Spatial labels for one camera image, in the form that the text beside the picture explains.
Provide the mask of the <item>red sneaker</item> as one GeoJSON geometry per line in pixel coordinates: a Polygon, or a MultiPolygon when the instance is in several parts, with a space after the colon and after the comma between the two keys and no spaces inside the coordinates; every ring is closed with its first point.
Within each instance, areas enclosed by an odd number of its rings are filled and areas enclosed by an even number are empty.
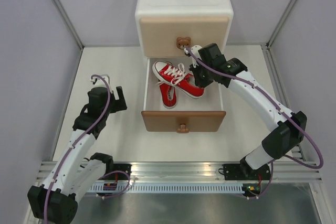
{"type": "Polygon", "coordinates": [[[152,71],[158,79],[158,85],[167,84],[183,91],[193,99],[199,99],[204,94],[204,88],[199,88],[192,83],[194,76],[186,72],[183,63],[179,63],[176,67],[165,61],[156,61],[152,65],[152,71]]]}
{"type": "Polygon", "coordinates": [[[163,105],[167,109],[174,108],[177,104],[177,95],[175,88],[161,81],[158,82],[158,86],[160,89],[163,105]]]}

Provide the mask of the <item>brown bottom drawer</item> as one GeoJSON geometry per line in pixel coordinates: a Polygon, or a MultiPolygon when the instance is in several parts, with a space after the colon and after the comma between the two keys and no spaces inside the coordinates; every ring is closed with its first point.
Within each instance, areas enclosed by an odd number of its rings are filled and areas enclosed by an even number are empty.
{"type": "Polygon", "coordinates": [[[149,132],[176,132],[180,124],[185,124],[190,132],[218,131],[226,111],[219,84],[212,83],[205,88],[204,95],[193,99],[179,89],[176,90],[177,104],[167,109],[162,103],[157,85],[158,79],[152,71],[152,65],[158,58],[148,58],[144,102],[141,115],[149,132]]]}

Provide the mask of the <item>brown bear knob top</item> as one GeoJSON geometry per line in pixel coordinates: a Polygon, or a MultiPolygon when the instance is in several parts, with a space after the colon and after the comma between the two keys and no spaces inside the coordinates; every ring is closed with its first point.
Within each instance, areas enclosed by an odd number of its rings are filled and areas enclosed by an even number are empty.
{"type": "Polygon", "coordinates": [[[176,46],[180,50],[183,50],[185,47],[190,47],[191,38],[190,37],[177,37],[176,46]]]}

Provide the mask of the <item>bear knob bottom drawer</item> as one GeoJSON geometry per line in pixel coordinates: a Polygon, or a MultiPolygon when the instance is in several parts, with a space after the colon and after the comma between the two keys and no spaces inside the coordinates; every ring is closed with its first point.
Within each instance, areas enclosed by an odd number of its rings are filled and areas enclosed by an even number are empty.
{"type": "Polygon", "coordinates": [[[189,133],[190,130],[185,124],[180,124],[180,126],[176,129],[176,132],[184,134],[184,133],[189,133]]]}

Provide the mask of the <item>beige top drawer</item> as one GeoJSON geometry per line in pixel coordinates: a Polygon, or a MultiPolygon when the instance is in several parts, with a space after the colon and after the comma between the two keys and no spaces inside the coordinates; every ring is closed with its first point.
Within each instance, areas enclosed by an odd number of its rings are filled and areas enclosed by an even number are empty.
{"type": "Polygon", "coordinates": [[[181,57],[177,37],[190,37],[191,46],[216,43],[223,48],[229,30],[228,16],[150,16],[140,18],[141,47],[148,58],[181,57]]]}

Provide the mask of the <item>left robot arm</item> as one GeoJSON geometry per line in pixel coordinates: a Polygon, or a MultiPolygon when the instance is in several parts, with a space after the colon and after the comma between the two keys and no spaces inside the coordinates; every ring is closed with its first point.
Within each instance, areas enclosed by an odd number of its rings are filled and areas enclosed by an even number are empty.
{"type": "Polygon", "coordinates": [[[50,174],[40,186],[31,186],[27,197],[35,218],[53,223],[71,223],[78,204],[99,179],[114,176],[112,156],[94,153],[84,169],[80,165],[106,126],[108,116],[127,109],[122,87],[118,99],[106,87],[88,92],[89,102],[75,119],[70,141],[50,174]]]}

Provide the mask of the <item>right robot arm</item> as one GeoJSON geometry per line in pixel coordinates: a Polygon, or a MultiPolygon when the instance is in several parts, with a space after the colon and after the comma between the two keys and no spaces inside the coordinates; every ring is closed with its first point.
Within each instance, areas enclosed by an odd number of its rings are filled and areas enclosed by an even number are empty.
{"type": "Polygon", "coordinates": [[[257,148],[240,160],[239,172],[243,178],[254,178],[261,167],[282,158],[301,143],[306,115],[301,111],[292,112],[273,98],[239,59],[226,60],[216,43],[186,47],[184,53],[192,58],[190,71],[198,87],[205,88],[212,82],[222,84],[240,96],[270,132],[257,148]]]}

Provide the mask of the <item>right aluminium frame post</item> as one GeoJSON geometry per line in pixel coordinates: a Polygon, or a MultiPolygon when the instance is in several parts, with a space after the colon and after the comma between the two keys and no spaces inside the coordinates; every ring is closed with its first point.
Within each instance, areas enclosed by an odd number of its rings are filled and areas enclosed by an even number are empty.
{"type": "Polygon", "coordinates": [[[281,80],[281,76],[278,70],[278,66],[276,63],[275,54],[272,50],[272,46],[274,45],[277,38],[279,37],[281,30],[284,28],[288,18],[290,17],[298,1],[299,0],[289,1],[278,23],[276,24],[269,40],[267,42],[260,44],[261,49],[263,51],[264,59],[267,65],[268,73],[271,78],[271,83],[272,83],[272,86],[275,92],[275,96],[285,106],[290,106],[290,104],[289,104],[289,100],[288,100],[288,97],[285,91],[285,87],[281,80]]]}

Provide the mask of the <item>aluminium frame post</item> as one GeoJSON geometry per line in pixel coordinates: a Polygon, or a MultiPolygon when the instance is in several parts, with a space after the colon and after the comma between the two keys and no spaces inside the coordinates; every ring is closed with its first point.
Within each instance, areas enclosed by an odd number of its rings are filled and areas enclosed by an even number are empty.
{"type": "Polygon", "coordinates": [[[84,49],[84,45],[73,25],[73,23],[71,22],[65,8],[64,5],[62,4],[61,0],[51,0],[53,5],[55,6],[58,14],[60,15],[62,21],[64,22],[65,26],[67,27],[68,31],[70,32],[73,40],[75,41],[77,47],[79,48],[80,51],[83,51],[84,49]]]}
{"type": "Polygon", "coordinates": [[[272,83],[272,86],[275,92],[275,96],[285,106],[290,106],[290,104],[289,104],[289,100],[288,100],[288,97],[285,91],[285,87],[281,80],[281,76],[278,70],[278,66],[276,63],[275,54],[272,50],[272,46],[274,45],[277,38],[279,37],[281,30],[284,28],[288,18],[290,17],[298,1],[299,0],[289,1],[278,23],[276,24],[269,40],[267,42],[260,44],[261,49],[263,51],[264,59],[267,65],[268,73],[271,78],[271,83],[272,83]]]}

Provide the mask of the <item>left aluminium frame post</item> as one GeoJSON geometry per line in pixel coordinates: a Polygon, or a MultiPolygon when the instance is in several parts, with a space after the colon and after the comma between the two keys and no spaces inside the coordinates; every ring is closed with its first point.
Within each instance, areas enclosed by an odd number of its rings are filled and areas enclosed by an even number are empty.
{"type": "Polygon", "coordinates": [[[77,47],[79,48],[80,51],[83,51],[84,49],[84,45],[73,25],[73,23],[71,22],[65,8],[64,5],[62,4],[61,0],[51,0],[53,5],[55,6],[58,14],[60,15],[62,21],[64,22],[65,26],[67,27],[68,31],[70,32],[73,40],[75,41],[77,47]]]}

